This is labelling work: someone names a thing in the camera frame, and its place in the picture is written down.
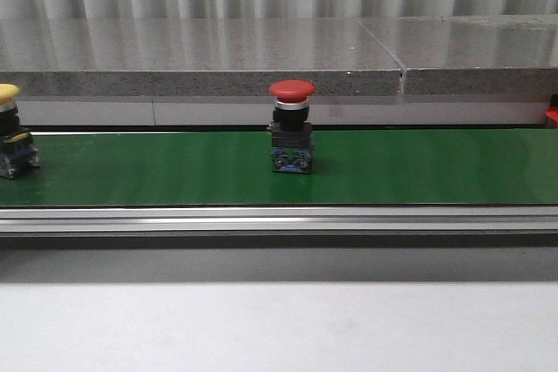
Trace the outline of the red mushroom push button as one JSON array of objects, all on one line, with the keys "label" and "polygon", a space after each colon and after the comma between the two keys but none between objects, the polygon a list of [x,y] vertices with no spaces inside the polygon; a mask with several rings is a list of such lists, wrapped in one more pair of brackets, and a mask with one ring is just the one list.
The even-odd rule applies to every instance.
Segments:
[{"label": "red mushroom push button", "polygon": [[313,129],[307,119],[310,113],[308,97],[314,91],[311,82],[301,79],[282,80],[269,87],[276,100],[268,127],[274,172],[312,172]]}]

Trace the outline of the yellow mushroom push button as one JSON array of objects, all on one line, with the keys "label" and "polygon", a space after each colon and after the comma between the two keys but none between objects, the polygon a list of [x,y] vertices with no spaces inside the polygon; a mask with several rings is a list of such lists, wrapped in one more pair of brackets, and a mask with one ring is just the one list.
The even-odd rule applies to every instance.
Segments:
[{"label": "yellow mushroom push button", "polygon": [[18,86],[1,84],[1,176],[7,179],[41,166],[31,131],[20,124],[15,100],[19,93]]}]

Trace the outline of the green conveyor belt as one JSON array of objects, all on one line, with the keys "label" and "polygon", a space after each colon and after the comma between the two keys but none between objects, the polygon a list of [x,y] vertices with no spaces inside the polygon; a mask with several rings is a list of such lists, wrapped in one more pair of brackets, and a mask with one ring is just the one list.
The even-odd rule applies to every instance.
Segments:
[{"label": "green conveyor belt", "polygon": [[557,132],[318,131],[309,175],[272,169],[266,132],[40,135],[3,206],[554,204]]}]

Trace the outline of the grey stone slab right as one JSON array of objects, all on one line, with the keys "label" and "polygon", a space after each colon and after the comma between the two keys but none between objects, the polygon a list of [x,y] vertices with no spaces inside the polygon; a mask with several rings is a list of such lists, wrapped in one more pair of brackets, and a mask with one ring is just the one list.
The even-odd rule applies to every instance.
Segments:
[{"label": "grey stone slab right", "polygon": [[386,17],[362,26],[402,68],[406,96],[550,96],[557,92],[557,17]]}]

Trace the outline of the grey stone slab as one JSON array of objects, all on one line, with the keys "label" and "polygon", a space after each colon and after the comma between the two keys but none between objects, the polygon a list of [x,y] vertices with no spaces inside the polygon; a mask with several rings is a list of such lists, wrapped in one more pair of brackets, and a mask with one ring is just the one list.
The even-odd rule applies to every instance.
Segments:
[{"label": "grey stone slab", "polygon": [[402,68],[406,96],[550,96],[557,92],[557,17],[386,17],[362,26]]},{"label": "grey stone slab", "polygon": [[354,18],[4,19],[1,79],[34,97],[391,96],[400,69]]}]

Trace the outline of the grey stone slab left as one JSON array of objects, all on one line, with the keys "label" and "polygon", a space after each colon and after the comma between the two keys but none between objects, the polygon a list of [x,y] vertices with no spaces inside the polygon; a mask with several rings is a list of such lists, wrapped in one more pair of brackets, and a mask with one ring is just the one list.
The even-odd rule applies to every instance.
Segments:
[{"label": "grey stone slab left", "polygon": [[34,97],[391,96],[400,69],[354,18],[4,19],[1,79]]}]

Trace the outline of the red plastic tray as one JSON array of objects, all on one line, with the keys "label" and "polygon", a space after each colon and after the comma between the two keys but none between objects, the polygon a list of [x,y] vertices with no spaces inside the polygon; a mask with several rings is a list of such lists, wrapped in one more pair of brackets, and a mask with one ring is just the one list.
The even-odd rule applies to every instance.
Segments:
[{"label": "red plastic tray", "polygon": [[545,111],[545,127],[557,129],[558,128],[558,107],[551,106]]}]

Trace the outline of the aluminium conveyor side rail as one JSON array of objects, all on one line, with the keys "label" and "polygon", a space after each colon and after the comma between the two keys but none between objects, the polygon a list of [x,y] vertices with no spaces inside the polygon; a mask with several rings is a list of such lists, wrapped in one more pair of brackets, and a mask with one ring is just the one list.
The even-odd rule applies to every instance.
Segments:
[{"label": "aluminium conveyor side rail", "polygon": [[556,206],[9,208],[4,238],[556,233]]}]

